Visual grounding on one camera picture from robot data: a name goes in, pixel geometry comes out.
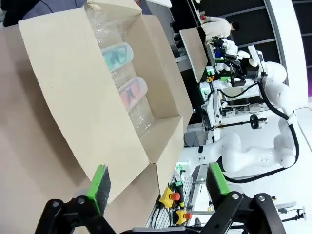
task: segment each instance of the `metal grate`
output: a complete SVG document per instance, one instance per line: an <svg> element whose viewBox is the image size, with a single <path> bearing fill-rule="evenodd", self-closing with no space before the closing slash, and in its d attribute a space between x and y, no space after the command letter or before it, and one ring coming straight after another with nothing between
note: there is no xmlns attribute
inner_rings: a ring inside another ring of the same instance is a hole
<svg viewBox="0 0 312 234"><path fill-rule="evenodd" d="M170 184L172 182L175 181L175 177L172 178L172 180L169 182ZM192 177L188 177L185 179L184 185L183 185L183 192L184 192L184 203L185 203L185 207L187 207L188 202L190 200L190 194L191 194L191 190L192 190L192 182L193 179ZM173 209L170 208L168 209L169 214L170 214L170 218L168 215L168 212L163 208L160 211L156 209L156 204L147 220L147 223L145 225L145 227L155 227L156 229L161 229L161 228L167 228L171 225L173 225Z"/></svg>

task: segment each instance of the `white shirt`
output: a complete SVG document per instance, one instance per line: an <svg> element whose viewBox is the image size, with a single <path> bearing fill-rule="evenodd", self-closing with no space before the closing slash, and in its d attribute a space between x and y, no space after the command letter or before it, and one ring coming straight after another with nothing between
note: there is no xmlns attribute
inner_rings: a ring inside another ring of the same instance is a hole
<svg viewBox="0 0 312 234"><path fill-rule="evenodd" d="M206 34L206 42L212 37L228 37L231 33L231 24L226 19L220 17L206 17L208 23L201 27Z"/></svg>

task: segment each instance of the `red button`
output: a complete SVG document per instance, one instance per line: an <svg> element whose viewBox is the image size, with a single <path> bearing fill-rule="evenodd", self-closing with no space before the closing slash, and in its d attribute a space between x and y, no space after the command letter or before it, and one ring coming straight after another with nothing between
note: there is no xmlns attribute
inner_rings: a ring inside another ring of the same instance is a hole
<svg viewBox="0 0 312 234"><path fill-rule="evenodd" d="M186 214L184 215L184 218L186 218L186 219L191 219L192 216L193 216L192 213L186 213Z"/></svg>
<svg viewBox="0 0 312 234"><path fill-rule="evenodd" d="M170 194L169 197L173 201L179 201L180 200L180 194L179 193L172 193L172 194Z"/></svg>

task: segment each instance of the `black hair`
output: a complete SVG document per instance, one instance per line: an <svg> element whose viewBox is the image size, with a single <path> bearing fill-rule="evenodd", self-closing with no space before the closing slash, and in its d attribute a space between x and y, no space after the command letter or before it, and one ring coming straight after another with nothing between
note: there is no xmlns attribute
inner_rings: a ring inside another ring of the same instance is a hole
<svg viewBox="0 0 312 234"><path fill-rule="evenodd" d="M233 22L231 23L231 25L232 25L232 28L235 29L236 31L239 30L239 23Z"/></svg>

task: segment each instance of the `gray fabric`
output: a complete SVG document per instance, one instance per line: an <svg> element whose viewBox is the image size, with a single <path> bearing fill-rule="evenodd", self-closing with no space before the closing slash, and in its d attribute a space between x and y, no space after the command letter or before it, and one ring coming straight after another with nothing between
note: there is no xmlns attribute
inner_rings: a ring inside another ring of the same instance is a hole
<svg viewBox="0 0 312 234"><path fill-rule="evenodd" d="M37 5L24 16L23 19L41 16L57 11L80 8L85 3L86 0L42 0L38 2Z"/></svg>

